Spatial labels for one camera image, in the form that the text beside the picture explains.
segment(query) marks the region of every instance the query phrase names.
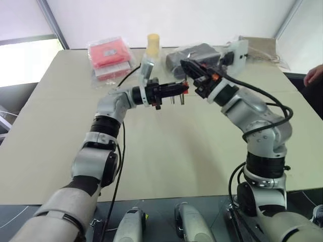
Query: human hand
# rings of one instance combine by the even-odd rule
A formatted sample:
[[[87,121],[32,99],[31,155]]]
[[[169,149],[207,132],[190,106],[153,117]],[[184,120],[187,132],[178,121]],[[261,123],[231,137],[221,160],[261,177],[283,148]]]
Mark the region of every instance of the human hand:
[[[307,87],[313,81],[315,80],[322,81],[322,79],[323,79],[323,65],[319,65],[307,73],[306,77],[304,78],[304,85],[305,87]]]

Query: window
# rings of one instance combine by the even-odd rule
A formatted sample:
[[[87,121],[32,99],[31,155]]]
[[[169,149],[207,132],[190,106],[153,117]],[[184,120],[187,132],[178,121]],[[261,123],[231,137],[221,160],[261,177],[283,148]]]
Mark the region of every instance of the window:
[[[57,39],[0,46],[0,87],[39,82],[62,46]]]

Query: red package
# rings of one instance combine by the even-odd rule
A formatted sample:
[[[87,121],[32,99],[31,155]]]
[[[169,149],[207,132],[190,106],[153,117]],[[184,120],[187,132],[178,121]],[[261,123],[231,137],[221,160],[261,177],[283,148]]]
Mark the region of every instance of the red package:
[[[95,69],[128,62],[131,59],[122,38],[89,47],[89,55]]]
[[[129,63],[123,62],[121,64],[96,69],[94,70],[94,74],[99,81],[106,81],[106,80],[125,76],[130,71],[131,71],[131,67]]]

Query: robotic arm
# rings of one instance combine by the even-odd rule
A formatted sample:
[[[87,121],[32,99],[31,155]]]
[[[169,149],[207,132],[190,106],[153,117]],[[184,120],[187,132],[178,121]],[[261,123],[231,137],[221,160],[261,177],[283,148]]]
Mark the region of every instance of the robotic arm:
[[[148,80],[141,88],[147,102],[157,109],[162,98],[182,94],[187,89],[185,83],[160,85],[157,78]],[[139,87],[119,89],[99,101],[90,132],[73,162],[72,181],[39,208],[12,242],[85,241],[100,191],[110,185],[117,174],[115,150],[120,125],[126,111],[140,104],[143,101]]]
[[[285,166],[285,142],[292,135],[288,119],[273,113],[267,106],[269,104],[247,88],[240,89],[225,79],[230,77],[221,66],[205,68],[189,59],[182,60],[181,65],[194,80],[195,92],[209,103],[220,105],[222,113],[244,133],[247,158],[243,174],[246,182],[238,185],[239,209],[235,212],[249,227],[249,232],[258,241],[321,241],[323,232],[318,226],[299,214],[286,211],[284,170],[289,167]]]

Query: metal pin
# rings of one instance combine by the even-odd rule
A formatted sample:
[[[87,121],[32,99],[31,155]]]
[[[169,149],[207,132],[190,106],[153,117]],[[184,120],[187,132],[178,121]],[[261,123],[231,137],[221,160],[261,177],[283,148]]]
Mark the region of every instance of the metal pin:
[[[185,102],[184,102],[184,93],[182,93],[180,95],[180,99],[181,99],[181,105],[184,105],[185,104]]]
[[[192,54],[194,54],[196,51],[192,51],[192,52],[189,52],[188,55],[187,55],[187,58],[189,59],[191,57]]]

